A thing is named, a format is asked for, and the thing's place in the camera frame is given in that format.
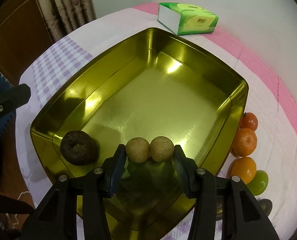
gold tray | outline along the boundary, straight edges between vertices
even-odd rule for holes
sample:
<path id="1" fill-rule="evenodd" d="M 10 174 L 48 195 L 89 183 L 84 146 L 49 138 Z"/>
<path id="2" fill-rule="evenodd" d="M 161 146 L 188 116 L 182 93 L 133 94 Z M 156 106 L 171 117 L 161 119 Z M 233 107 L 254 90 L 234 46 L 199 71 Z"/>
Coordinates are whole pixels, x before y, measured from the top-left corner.
<path id="1" fill-rule="evenodd" d="M 36 153 L 52 182 L 83 176 L 133 137 L 166 136 L 216 174 L 244 111 L 246 81 L 205 49 L 158 28 L 103 52 L 47 102 L 31 126 Z M 74 166 L 60 153 L 63 136 L 87 132 L 99 145 L 96 163 Z M 105 210 L 112 239 L 160 239 L 192 209 L 180 193 L 172 161 L 126 168 Z M 82 201 L 77 211 L 82 215 Z"/>

table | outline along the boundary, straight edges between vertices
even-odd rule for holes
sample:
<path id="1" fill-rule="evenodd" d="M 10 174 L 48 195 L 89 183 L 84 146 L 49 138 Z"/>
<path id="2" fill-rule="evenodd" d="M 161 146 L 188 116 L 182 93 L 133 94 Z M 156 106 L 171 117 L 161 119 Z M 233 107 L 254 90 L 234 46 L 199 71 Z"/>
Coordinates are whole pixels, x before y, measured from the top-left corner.
<path id="1" fill-rule="evenodd" d="M 30 139 L 30 125 L 51 96 L 77 70 L 114 44 L 149 27 L 167 30 L 157 22 L 157 4 L 124 9 L 90 22 L 70 33 L 43 53 L 22 75 L 20 83 L 31 88 L 31 99 L 16 111 L 16 150 L 24 180 L 37 206 L 51 187 Z M 249 84 L 247 112 L 256 114 L 258 146 L 252 154 L 258 170 L 269 175 L 266 191 L 258 198 L 269 198 L 269 216 L 282 240 L 297 227 L 297 106 L 278 76 L 244 44 L 216 28 L 213 34 L 187 35 L 189 41 L 210 51 Z M 226 176 L 234 157 L 229 155 L 220 176 Z M 187 239 L 192 213 L 163 239 Z M 221 222 L 216 239 L 220 239 Z M 78 236 L 83 239 L 82 220 Z"/>

silver screw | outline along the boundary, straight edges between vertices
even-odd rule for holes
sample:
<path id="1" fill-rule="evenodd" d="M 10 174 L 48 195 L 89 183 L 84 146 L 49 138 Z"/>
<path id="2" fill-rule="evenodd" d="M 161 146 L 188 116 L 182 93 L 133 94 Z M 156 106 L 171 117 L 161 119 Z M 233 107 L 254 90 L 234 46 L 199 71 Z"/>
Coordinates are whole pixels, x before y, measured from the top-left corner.
<path id="1" fill-rule="evenodd" d="M 197 172 L 198 174 L 200 174 L 200 175 L 203 175 L 203 174 L 206 173 L 206 171 L 205 171 L 203 168 L 198 168 L 198 169 L 196 170 L 196 172 Z"/>
<path id="2" fill-rule="evenodd" d="M 96 169 L 94 170 L 94 173 L 95 173 L 95 174 L 101 174 L 102 172 L 103 172 L 102 168 L 96 168 Z"/>
<path id="3" fill-rule="evenodd" d="M 66 181 L 67 178 L 68 178 L 68 176 L 66 176 L 66 175 L 61 175 L 61 176 L 59 177 L 59 181 Z"/>
<path id="4" fill-rule="evenodd" d="M 236 176 L 236 175 L 232 176 L 232 181 L 239 182 L 240 180 L 241 179 L 239 176 Z"/>

green tissue package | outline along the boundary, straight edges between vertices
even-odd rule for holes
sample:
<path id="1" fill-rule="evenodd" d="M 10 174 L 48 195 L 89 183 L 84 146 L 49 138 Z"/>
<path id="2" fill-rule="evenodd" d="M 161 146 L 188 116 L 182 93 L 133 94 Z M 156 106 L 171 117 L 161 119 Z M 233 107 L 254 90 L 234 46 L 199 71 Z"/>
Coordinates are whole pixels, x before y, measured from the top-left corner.
<path id="1" fill-rule="evenodd" d="M 218 16 L 193 4 L 161 2 L 157 20 L 177 35 L 212 33 Z"/>

curtain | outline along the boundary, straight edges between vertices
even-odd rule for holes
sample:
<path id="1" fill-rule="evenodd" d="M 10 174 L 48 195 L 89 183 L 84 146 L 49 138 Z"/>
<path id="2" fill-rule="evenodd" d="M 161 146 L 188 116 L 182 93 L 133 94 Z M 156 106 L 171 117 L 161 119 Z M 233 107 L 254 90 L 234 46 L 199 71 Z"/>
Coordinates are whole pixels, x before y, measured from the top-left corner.
<path id="1" fill-rule="evenodd" d="M 36 0 L 54 42 L 95 20 L 90 0 Z"/>

